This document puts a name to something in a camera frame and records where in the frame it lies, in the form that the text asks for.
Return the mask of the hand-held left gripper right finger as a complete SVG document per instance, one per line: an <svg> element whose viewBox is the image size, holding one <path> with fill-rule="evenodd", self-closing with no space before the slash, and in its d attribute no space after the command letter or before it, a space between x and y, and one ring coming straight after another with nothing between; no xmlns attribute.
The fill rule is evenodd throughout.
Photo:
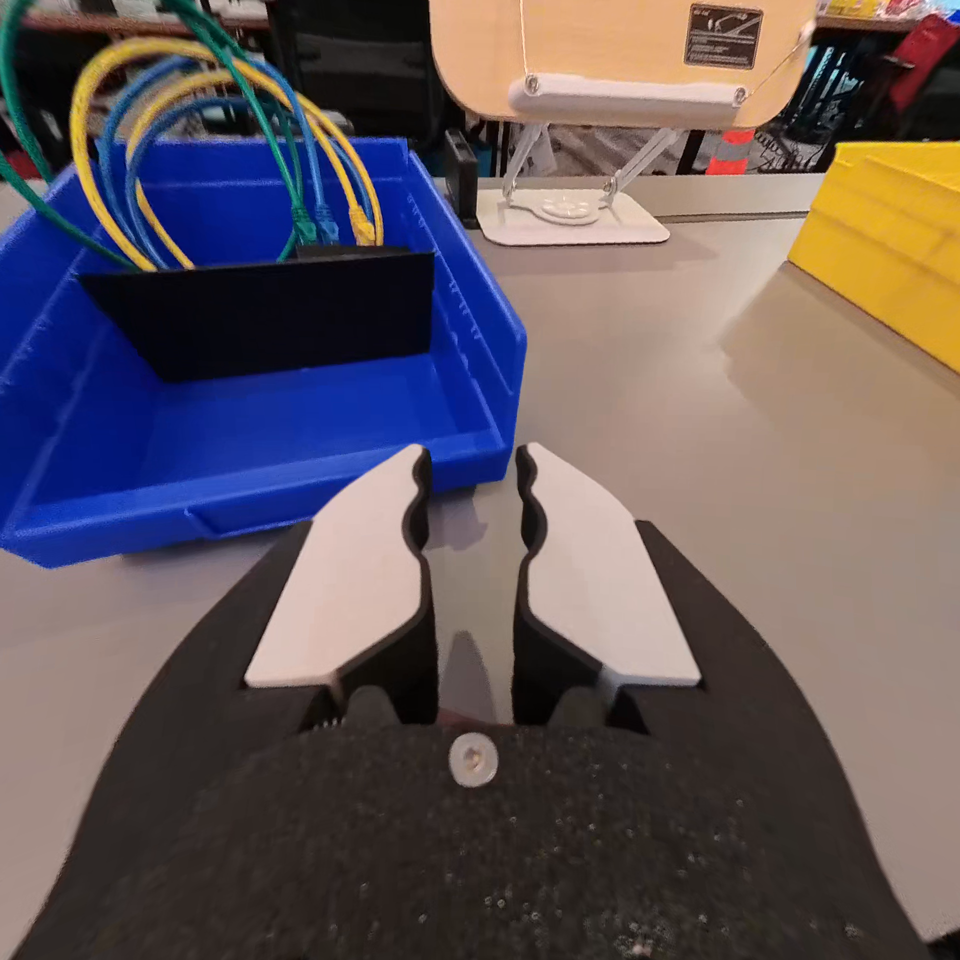
<svg viewBox="0 0 960 960"><path fill-rule="evenodd" d="M546 725L571 690L610 715L622 690L695 689L702 672L642 533L606 487L534 441L515 451L521 560L511 710Z"/></svg>

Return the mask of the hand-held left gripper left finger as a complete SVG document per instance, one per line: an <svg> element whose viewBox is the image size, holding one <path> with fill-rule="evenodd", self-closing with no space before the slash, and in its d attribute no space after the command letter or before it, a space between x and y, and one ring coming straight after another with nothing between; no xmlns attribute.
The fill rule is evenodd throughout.
<svg viewBox="0 0 960 960"><path fill-rule="evenodd" d="M436 722L431 489L430 453L412 443L315 514L246 667L248 688L325 688L342 708L377 688L402 723Z"/></svg>

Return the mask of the blue plastic bin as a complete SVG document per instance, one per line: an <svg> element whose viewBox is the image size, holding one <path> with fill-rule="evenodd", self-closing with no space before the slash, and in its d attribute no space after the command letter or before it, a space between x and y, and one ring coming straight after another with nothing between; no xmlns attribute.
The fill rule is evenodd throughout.
<svg viewBox="0 0 960 960"><path fill-rule="evenodd" d="M441 493L503 478L522 321L406 143L352 145L388 246L435 254L425 354L165 383L79 281L125 271L36 211L3 234L3 550L56 569L306 521L409 445ZM197 269L278 263L290 214L263 141L162 142L143 178Z"/></svg>

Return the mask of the black ethernet switch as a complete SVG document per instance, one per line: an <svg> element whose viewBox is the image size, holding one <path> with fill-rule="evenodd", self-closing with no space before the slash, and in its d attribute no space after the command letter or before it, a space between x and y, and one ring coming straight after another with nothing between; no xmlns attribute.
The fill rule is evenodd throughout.
<svg viewBox="0 0 960 960"><path fill-rule="evenodd" d="M294 247L291 261L322 261L322 260L361 260L374 258L396 258L411 254L406 246L343 246L302 244Z"/></svg>

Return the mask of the yellow plastic bin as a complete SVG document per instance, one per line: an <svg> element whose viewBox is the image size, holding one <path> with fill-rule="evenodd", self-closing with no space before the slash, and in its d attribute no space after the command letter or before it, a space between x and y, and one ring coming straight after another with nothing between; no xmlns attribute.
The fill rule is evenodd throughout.
<svg viewBox="0 0 960 960"><path fill-rule="evenodd" d="M959 372L959 144L841 143L788 261Z"/></svg>

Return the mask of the black bin divider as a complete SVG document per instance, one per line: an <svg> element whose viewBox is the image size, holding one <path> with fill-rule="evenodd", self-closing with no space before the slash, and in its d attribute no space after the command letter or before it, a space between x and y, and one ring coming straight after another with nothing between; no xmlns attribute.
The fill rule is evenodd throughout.
<svg viewBox="0 0 960 960"><path fill-rule="evenodd" d="M427 354L435 253L373 253L196 270L82 273L79 283L165 383Z"/></svg>

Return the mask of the black power bank with display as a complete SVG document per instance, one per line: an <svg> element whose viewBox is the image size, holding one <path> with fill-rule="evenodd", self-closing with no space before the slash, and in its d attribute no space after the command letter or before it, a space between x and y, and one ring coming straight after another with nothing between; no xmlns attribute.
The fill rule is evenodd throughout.
<svg viewBox="0 0 960 960"><path fill-rule="evenodd" d="M467 230L479 230L478 160L465 134L453 127L444 132L443 178L458 220Z"/></svg>

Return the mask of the orange traffic cone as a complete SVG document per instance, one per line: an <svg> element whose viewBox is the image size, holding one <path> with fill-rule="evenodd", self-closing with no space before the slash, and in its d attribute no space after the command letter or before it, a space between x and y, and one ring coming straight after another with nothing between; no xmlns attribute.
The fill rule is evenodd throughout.
<svg viewBox="0 0 960 960"><path fill-rule="evenodd" d="M704 174L707 176L745 175L755 132L754 128L731 129L723 132Z"/></svg>

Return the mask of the wooden stand white base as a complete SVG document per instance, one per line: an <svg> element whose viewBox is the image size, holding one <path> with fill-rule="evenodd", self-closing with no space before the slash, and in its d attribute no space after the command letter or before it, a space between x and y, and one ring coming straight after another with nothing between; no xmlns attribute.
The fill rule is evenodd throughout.
<svg viewBox="0 0 960 960"><path fill-rule="evenodd" d="M521 127L476 217L501 247L660 245L628 186L685 132L742 132L798 87L816 27L806 1L431 1L430 41L453 99ZM551 126L652 130L602 188L519 186Z"/></svg>

